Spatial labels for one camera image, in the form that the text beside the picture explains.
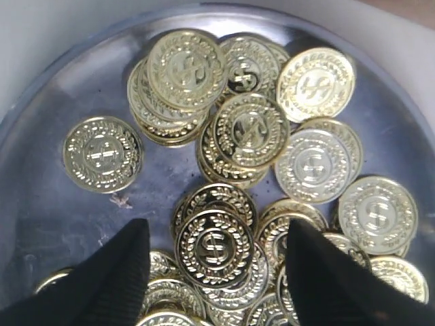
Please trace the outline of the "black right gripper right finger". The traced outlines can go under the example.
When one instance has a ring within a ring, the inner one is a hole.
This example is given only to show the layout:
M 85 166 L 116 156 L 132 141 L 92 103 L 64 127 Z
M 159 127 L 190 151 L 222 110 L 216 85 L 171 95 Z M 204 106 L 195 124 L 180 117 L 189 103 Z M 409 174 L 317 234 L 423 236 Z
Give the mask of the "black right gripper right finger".
M 433 308 L 355 263 L 307 222 L 290 222 L 285 262 L 301 325 L 434 324 Z

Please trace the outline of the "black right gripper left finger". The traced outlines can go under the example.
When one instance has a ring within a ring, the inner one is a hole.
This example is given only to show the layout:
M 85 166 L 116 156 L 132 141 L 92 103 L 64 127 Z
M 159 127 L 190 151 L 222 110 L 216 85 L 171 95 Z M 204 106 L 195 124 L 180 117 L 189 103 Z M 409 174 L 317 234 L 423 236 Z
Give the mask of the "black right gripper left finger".
M 136 325 L 149 273 L 149 225 L 133 219 L 54 285 L 2 310 L 1 324 Z

